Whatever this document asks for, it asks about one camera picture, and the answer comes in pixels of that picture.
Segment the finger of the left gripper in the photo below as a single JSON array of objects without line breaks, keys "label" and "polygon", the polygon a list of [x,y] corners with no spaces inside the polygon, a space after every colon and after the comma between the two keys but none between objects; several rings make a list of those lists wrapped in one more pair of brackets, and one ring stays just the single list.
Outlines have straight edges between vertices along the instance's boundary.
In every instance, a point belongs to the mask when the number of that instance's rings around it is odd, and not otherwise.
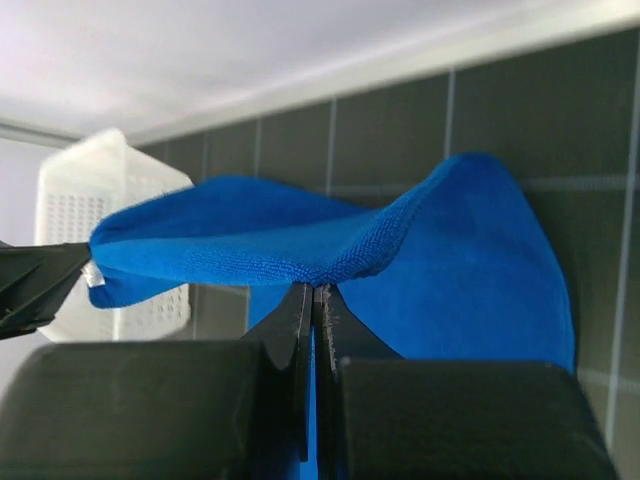
[{"label": "finger of the left gripper", "polygon": [[91,259],[86,243],[1,244],[1,338],[50,324]]}]

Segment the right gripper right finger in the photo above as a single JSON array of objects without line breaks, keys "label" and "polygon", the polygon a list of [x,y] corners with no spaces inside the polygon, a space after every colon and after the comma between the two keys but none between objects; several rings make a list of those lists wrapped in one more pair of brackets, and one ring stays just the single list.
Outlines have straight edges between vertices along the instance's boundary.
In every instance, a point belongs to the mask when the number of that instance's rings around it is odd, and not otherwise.
[{"label": "right gripper right finger", "polygon": [[545,363],[407,360],[314,293],[322,479],[614,479],[576,378]]}]

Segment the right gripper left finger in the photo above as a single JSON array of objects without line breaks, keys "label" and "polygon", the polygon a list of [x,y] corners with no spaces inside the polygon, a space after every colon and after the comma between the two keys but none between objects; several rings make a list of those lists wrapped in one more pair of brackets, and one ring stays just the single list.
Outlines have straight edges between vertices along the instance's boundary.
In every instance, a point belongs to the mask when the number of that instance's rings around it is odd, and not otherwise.
[{"label": "right gripper left finger", "polygon": [[66,344],[1,402],[5,479],[296,479],[308,454],[313,290],[237,340]]}]

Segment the blue microfiber towel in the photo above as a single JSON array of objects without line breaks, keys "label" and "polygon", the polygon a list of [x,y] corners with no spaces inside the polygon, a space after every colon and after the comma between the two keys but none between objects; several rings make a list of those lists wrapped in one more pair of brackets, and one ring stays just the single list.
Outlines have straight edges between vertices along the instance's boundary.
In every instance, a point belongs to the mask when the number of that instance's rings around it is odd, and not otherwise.
[{"label": "blue microfiber towel", "polygon": [[254,312],[292,283],[334,284],[402,354],[571,368],[565,279],[514,178],[490,156],[446,160],[366,210],[285,185],[219,177],[104,219],[91,303],[121,308],[186,283],[247,285]]}]

